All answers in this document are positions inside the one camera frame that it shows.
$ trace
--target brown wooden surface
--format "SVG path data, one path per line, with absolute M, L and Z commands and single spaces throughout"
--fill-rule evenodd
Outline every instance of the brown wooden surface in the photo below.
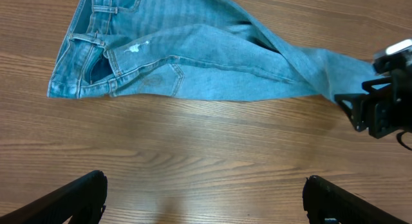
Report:
M 360 59 L 412 31 L 412 0 L 235 1 L 293 44 Z M 77 2 L 0 0 L 0 215 L 100 169 L 101 223 L 308 223 L 312 174 L 412 222 L 412 153 L 321 97 L 46 98 Z

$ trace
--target white paint stain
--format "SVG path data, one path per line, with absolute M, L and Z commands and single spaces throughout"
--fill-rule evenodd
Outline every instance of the white paint stain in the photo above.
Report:
M 137 52 L 140 51 L 140 50 L 139 50 L 139 47 L 140 47 L 140 46 L 142 46 L 142 45 L 148 45 L 149 43 L 150 43 L 149 41 L 146 41 L 146 42 L 143 43 L 143 44 L 135 44 L 135 45 L 133 45 L 133 46 L 130 46 L 129 49 L 126 50 L 126 51 L 130 51 L 130 52 L 132 52 L 132 53 L 137 53 Z

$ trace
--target belt loop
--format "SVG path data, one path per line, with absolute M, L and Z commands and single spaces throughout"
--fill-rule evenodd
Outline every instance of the belt loop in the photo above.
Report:
M 110 6 L 93 5 L 91 9 L 93 10 L 93 12 L 107 12 L 111 14 L 117 14 L 118 12 L 117 7 L 110 7 Z
M 117 90 L 117 79 L 108 80 L 109 93 L 114 93 Z
M 89 43 L 97 44 L 99 46 L 104 47 L 104 45 L 105 45 L 104 41 L 102 41 L 98 38 L 95 38 L 95 36 L 97 36 L 97 34 L 94 34 L 93 37 L 90 37 L 86 34 L 71 33 L 69 35 L 69 40 L 73 40 L 73 39 L 82 40 L 82 41 L 87 41 Z

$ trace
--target back pocket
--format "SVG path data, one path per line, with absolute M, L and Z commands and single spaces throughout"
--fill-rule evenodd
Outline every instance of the back pocket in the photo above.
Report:
M 184 78 L 183 71 L 176 64 L 163 64 L 153 69 L 142 69 L 124 75 L 114 96 L 139 93 L 165 95 L 177 94 Z

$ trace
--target jeans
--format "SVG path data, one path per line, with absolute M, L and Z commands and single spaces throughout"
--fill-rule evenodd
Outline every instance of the jeans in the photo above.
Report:
M 333 100 L 376 78 L 366 62 L 288 44 L 231 0 L 80 0 L 48 96 Z

